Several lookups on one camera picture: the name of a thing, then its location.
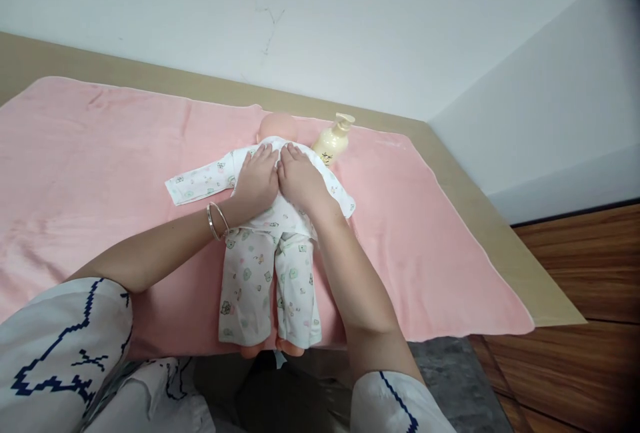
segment person's left hand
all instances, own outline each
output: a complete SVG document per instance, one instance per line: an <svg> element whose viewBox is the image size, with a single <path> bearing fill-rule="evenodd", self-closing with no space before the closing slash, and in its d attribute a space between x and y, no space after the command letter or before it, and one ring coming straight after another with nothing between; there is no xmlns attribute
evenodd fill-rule
<svg viewBox="0 0 640 433"><path fill-rule="evenodd" d="M229 199L236 204L238 213L245 213L245 221L268 209L278 195L277 159L278 150L272 151L271 145L261 145L253 157L247 153L235 194Z"/></svg>

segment baby clothes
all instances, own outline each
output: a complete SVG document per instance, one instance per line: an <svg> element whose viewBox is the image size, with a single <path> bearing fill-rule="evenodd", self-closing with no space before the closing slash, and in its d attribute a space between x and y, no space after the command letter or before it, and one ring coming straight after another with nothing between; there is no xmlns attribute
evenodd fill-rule
<svg viewBox="0 0 640 433"><path fill-rule="evenodd" d="M274 236L248 228L230 232L220 299L220 341L253 346L269 337L269 293L275 282L278 336L303 349L318 343L322 331L312 266L313 244L308 236Z"/></svg>
<svg viewBox="0 0 640 433"><path fill-rule="evenodd" d="M190 203L222 190L235 188L247 152L262 144L273 150L288 142L269 137L258 145L227 153L222 159L168 180L165 185L176 205ZM355 210L335 175L309 147L298 148L322 174L325 186L339 203L345 218ZM313 244L315 229L304 211L288 202L280 192L261 215L229 232L223 268L219 339L243 346L266 340L271 333L271 282L275 294L278 336L299 348L321 340L321 325L313 288Z"/></svg>
<svg viewBox="0 0 640 433"><path fill-rule="evenodd" d="M280 137L268 137L258 145L234 150L209 165L173 177L171 180L166 181L165 185L175 205L183 205L210 197L230 188L235 191L237 178L247 152L253 154L260 145L268 144L271 144L273 150L280 151L287 143L289 142ZM294 143L294 145L309 157L313 166L322 174L327 190L340 204L340 209L345 218L349 218L355 210L353 198L347 194L335 175L313 150L299 143ZM282 232L299 233L316 238L315 230L307 215L301 209L289 203L280 192L278 192L278 196L270 208L247 224L244 224L243 228L268 231L273 234L281 234Z"/></svg>

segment hand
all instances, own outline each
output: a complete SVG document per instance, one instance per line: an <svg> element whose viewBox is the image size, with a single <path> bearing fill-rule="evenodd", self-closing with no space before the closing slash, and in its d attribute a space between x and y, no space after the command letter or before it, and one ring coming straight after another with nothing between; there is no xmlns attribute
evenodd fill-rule
<svg viewBox="0 0 640 433"><path fill-rule="evenodd" d="M277 159L278 152L272 151L271 145L261 145L253 157L247 152L238 175L235 194L228 200L232 205L227 207L234 207L236 218L233 223L242 224L251 220L273 204L278 195L278 175L275 171Z"/></svg>
<svg viewBox="0 0 640 433"><path fill-rule="evenodd" d="M287 200L308 215L319 209L337 205L327 191L325 181L311 160L298 147L287 143L280 152L278 164L280 190Z"/></svg>

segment bracelet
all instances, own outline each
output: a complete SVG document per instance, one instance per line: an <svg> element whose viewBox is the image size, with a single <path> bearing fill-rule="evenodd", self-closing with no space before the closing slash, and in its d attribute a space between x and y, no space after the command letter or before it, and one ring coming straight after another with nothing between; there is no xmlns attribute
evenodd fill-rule
<svg viewBox="0 0 640 433"><path fill-rule="evenodd" d="M227 231L225 231L224 235L229 235L229 223L227 223L227 219L225 218L225 215L222 213L222 210L220 209L220 207L218 207L214 202L209 203L210 205L213 205L215 207L216 210L218 210L218 213L220 214L220 216L222 217L222 221L225 223L225 227L227 229Z"/></svg>
<svg viewBox="0 0 640 433"><path fill-rule="evenodd" d="M213 238L215 238L216 241L220 241L220 237L215 232L215 227L213 226L213 219L211 218L211 205L212 203L209 203L207 205L207 218L209 219L209 228L211 229L211 233L213 233Z"/></svg>

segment lotion bottle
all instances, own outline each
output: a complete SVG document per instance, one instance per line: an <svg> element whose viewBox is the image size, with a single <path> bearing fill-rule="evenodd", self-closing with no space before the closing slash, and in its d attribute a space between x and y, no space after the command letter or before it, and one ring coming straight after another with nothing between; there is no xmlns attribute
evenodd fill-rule
<svg viewBox="0 0 640 433"><path fill-rule="evenodd" d="M329 166L335 162L349 144L347 133L355 118L344 113L335 114L335 123L328 129L322 130L318 139L313 143L311 149L322 159L325 165Z"/></svg>

